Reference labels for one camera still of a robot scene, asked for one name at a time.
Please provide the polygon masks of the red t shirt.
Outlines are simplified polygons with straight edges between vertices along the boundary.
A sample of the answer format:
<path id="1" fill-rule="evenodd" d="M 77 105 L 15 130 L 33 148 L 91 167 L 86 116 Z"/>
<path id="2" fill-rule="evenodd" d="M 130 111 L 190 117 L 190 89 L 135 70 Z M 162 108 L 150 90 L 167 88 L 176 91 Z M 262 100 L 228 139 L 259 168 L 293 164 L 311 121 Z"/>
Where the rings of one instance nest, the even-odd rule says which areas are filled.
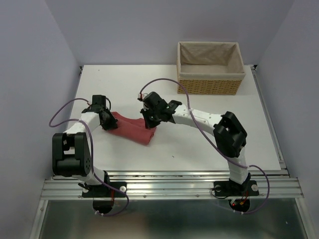
<path id="1" fill-rule="evenodd" d="M 112 115 L 118 120 L 118 127 L 108 131 L 112 135 L 123 137 L 141 145 L 148 145 L 155 135 L 157 128 L 146 128 L 143 118 L 126 118 L 118 112 L 112 112 Z"/>

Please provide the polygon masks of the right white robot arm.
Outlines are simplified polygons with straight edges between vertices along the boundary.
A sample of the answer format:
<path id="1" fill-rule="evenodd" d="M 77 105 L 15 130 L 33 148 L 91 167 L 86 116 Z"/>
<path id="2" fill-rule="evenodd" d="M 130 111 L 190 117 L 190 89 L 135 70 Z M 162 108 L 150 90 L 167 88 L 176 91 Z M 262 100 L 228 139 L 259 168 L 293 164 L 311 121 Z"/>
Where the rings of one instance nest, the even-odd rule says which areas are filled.
<path id="1" fill-rule="evenodd" d="M 143 103 L 141 114 L 146 128 L 157 127 L 162 122 L 171 122 L 197 128 L 203 136 L 214 137 L 213 147 L 224 156 L 229 167 L 227 181 L 215 181 L 211 190 L 217 198 L 258 196 L 256 181 L 245 160 L 247 132 L 232 112 L 222 115 L 191 109 L 189 105 L 172 100 L 166 102 L 156 92 L 140 95 Z"/>

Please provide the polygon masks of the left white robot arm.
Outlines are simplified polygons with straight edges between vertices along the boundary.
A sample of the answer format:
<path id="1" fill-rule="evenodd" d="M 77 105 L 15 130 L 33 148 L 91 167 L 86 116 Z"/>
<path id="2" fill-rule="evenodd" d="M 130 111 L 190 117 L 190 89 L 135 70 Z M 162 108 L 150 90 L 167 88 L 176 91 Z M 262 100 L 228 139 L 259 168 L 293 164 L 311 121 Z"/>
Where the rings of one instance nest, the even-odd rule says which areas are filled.
<path id="1" fill-rule="evenodd" d="M 98 127 L 105 131 L 117 129 L 117 119 L 110 111 L 111 101 L 106 96 L 93 95 L 91 103 L 83 101 L 88 108 L 81 112 L 80 119 L 70 119 L 74 125 L 52 137 L 52 170 L 54 175 L 80 180 L 83 197 L 110 197 L 114 189 L 108 173 L 93 165 L 92 132 Z"/>

